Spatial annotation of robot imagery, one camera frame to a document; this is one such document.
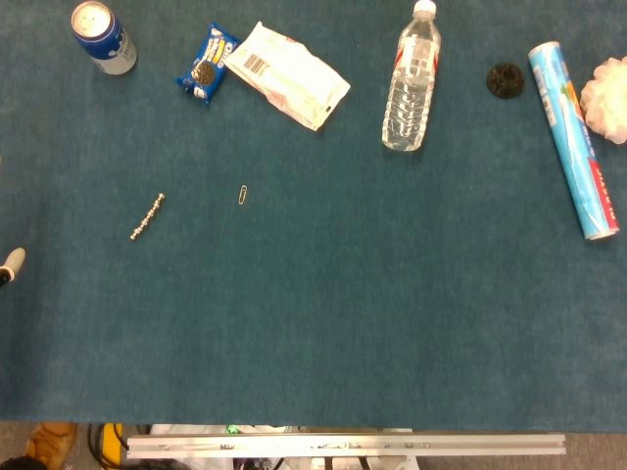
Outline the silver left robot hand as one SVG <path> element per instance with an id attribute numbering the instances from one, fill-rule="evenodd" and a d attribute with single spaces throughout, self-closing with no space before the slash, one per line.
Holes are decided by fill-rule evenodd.
<path id="1" fill-rule="evenodd" d="M 22 247 L 16 248 L 9 253 L 6 260 L 0 266 L 1 286 L 15 280 L 24 264 L 25 255 L 26 251 Z"/>

